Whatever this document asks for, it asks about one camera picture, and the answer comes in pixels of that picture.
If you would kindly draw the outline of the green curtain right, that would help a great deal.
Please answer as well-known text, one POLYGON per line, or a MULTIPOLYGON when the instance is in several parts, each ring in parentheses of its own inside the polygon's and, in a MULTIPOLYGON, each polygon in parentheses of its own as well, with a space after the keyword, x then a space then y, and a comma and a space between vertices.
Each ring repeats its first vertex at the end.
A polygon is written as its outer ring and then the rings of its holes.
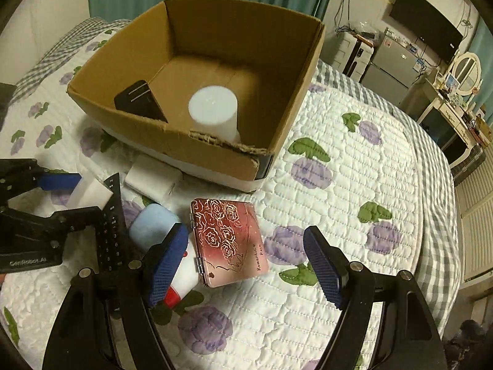
POLYGON ((483 18, 479 19, 469 51, 480 59, 483 83, 476 97, 478 105, 486 107, 486 121, 492 121, 492 88, 493 88, 493 37, 483 18))

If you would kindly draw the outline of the pink rose-pattern case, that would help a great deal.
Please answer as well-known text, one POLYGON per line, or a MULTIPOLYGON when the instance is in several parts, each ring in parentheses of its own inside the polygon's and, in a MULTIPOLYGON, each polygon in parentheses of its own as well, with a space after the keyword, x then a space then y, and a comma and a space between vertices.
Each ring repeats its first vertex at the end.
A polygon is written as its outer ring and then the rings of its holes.
POLYGON ((217 288, 268 273, 269 265, 253 204, 196 198, 190 205, 198 269, 217 288))

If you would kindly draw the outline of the open cardboard box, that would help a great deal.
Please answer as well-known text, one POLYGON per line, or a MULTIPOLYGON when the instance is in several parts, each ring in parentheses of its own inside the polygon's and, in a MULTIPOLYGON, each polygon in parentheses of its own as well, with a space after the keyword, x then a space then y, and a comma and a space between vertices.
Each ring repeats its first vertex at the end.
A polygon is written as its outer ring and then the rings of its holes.
POLYGON ((67 92, 126 144, 188 175, 252 192, 297 117, 324 36, 319 19, 261 2, 164 0, 99 48, 67 92), (167 123, 115 108, 115 96, 141 79, 167 123), (211 85, 237 97, 239 143, 192 128, 189 100, 211 85))

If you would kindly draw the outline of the black power adapter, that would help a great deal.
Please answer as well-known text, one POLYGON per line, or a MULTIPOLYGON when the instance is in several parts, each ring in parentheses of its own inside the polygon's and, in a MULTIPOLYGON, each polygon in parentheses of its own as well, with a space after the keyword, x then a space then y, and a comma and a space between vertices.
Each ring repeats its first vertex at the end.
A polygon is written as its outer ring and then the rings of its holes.
POLYGON ((114 103, 117 110, 167 123, 160 105, 158 105, 149 85, 143 79, 136 81, 117 94, 114 103))

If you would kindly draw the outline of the white cylinder container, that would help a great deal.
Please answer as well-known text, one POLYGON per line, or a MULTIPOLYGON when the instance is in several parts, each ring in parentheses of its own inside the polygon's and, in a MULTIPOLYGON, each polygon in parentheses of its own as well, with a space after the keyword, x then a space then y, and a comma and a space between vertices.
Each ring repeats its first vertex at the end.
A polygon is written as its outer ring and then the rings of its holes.
POLYGON ((199 89, 191 96, 188 111, 194 130, 231 143, 241 141, 237 97, 230 89, 219 85, 199 89))

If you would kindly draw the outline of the white power adapter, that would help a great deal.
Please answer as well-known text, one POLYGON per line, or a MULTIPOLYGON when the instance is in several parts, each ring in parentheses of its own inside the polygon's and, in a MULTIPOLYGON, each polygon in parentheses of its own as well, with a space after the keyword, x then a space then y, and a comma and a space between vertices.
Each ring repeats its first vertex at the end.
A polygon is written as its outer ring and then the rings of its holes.
POLYGON ((164 205, 182 178, 183 174, 178 169, 146 154, 140 154, 124 182, 146 198, 164 205))

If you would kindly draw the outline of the white louvered wardrobe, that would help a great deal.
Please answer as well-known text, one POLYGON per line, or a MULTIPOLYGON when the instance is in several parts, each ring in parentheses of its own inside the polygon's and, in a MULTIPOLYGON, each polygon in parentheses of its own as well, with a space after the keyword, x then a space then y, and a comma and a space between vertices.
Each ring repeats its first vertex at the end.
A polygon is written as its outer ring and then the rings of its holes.
POLYGON ((492 154, 456 188, 464 282, 492 272, 492 154))

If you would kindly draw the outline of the white bottle red cap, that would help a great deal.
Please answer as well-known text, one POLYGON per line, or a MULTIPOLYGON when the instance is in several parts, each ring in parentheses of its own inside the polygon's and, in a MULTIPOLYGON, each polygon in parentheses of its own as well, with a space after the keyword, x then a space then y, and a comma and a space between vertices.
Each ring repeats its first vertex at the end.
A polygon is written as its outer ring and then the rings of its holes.
POLYGON ((153 203, 137 215, 129 236, 144 253, 144 291, 149 305, 178 306, 199 283, 196 247, 187 226, 164 206, 153 203))

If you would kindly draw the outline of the black wall television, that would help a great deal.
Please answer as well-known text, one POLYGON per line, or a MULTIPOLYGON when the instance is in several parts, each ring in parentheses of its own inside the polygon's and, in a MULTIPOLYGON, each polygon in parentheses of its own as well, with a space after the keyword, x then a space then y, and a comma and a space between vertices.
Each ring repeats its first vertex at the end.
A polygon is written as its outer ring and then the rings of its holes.
POLYGON ((427 0, 395 0, 390 18, 401 23, 445 63, 453 59, 462 33, 427 0))

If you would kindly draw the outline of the black remote control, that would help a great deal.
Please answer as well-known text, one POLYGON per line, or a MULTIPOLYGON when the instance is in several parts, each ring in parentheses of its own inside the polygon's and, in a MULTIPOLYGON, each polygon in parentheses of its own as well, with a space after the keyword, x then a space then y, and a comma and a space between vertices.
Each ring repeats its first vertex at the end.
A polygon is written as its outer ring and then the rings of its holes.
POLYGON ((104 185, 112 195, 102 210, 102 220, 95 227, 99 272, 126 267, 132 257, 121 199, 120 174, 115 173, 107 178, 104 185))

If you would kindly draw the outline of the oval vanity mirror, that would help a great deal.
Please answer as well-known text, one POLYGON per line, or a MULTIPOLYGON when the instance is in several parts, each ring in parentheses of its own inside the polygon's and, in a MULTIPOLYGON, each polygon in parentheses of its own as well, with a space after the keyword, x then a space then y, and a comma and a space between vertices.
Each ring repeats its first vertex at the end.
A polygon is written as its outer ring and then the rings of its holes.
POLYGON ((451 91, 460 96, 468 96, 479 91, 482 70, 477 54, 466 52, 457 55, 452 61, 449 73, 457 83, 456 86, 451 86, 451 91))

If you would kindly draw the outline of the silver mini fridge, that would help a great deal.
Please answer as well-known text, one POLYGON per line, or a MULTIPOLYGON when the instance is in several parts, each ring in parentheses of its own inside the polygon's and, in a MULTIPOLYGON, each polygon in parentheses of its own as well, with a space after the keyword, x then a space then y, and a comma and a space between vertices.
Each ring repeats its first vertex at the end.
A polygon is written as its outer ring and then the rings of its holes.
POLYGON ((361 84, 394 105, 399 105, 419 77, 424 61, 405 47, 387 28, 367 66, 361 84))

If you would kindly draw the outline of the floral quilted blanket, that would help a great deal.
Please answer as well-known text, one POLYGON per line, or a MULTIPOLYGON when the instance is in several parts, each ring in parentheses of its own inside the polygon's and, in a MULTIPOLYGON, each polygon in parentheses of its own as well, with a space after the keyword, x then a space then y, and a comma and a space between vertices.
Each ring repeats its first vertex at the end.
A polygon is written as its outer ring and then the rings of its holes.
MULTIPOLYGON (((176 308, 156 309, 158 331, 178 369, 314 368, 339 311, 325 299, 303 251, 303 231, 310 225, 371 271, 393 275, 416 268, 423 205, 413 146, 402 131, 360 104, 337 105, 329 110, 328 122, 336 127, 332 146, 320 145, 308 135, 293 136, 292 126, 277 159, 283 153, 291 156, 287 175, 303 188, 337 191, 329 200, 332 212, 322 219, 304 213, 297 224, 268 231, 250 194, 187 175, 164 203, 187 221, 196 198, 250 202, 269 262, 263 276, 218 288, 197 284, 176 308)), ((109 176, 99 178, 88 170, 67 172, 97 179, 109 176)), ((155 202, 126 185, 128 172, 115 173, 122 181, 125 219, 132 223, 155 202)))

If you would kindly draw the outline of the white dressing table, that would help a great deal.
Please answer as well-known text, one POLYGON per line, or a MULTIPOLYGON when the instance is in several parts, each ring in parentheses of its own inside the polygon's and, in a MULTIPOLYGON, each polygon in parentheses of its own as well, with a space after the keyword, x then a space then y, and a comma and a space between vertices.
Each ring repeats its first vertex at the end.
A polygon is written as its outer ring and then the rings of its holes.
POLYGON ((466 145, 463 154, 450 164, 450 169, 452 170, 469 157, 471 151, 479 145, 479 142, 470 131, 470 128, 466 122, 462 119, 464 113, 458 114, 452 105, 444 98, 442 94, 440 94, 439 90, 437 90, 437 88, 435 88, 428 79, 425 79, 423 91, 425 96, 430 100, 430 104, 426 107, 421 116, 419 116, 419 119, 417 119, 417 124, 420 125, 432 110, 436 110, 466 145))

